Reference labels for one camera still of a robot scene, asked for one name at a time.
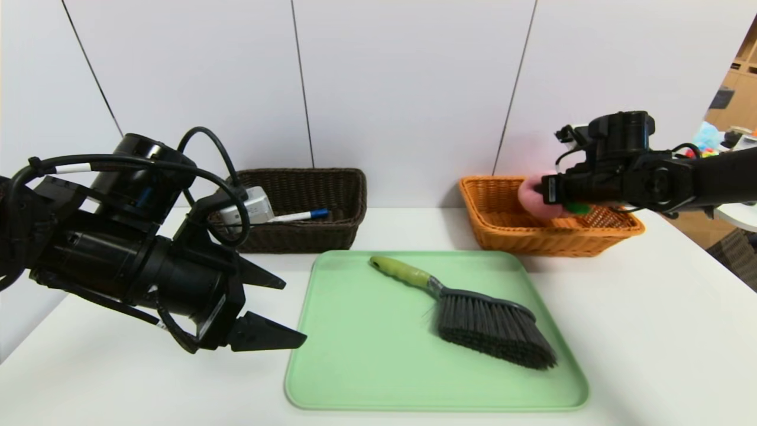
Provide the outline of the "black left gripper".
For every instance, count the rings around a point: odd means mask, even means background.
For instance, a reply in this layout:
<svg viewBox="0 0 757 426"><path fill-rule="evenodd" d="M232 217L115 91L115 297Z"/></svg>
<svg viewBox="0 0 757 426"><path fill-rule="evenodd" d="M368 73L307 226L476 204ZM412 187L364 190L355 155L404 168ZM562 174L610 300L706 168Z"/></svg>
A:
<svg viewBox="0 0 757 426"><path fill-rule="evenodd" d="M139 234L125 246L128 315L167 331L184 351L295 350L308 339L253 312L238 318L244 284L284 289L286 281L209 235Z"/></svg>

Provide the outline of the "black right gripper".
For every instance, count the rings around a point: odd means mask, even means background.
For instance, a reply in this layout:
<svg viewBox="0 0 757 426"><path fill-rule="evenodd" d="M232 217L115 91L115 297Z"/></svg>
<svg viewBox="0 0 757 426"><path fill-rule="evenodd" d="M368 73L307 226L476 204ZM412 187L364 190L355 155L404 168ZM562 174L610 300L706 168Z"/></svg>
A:
<svg viewBox="0 0 757 426"><path fill-rule="evenodd" d="M607 173L557 173L533 186L546 204L619 204L622 181Z"/></svg>

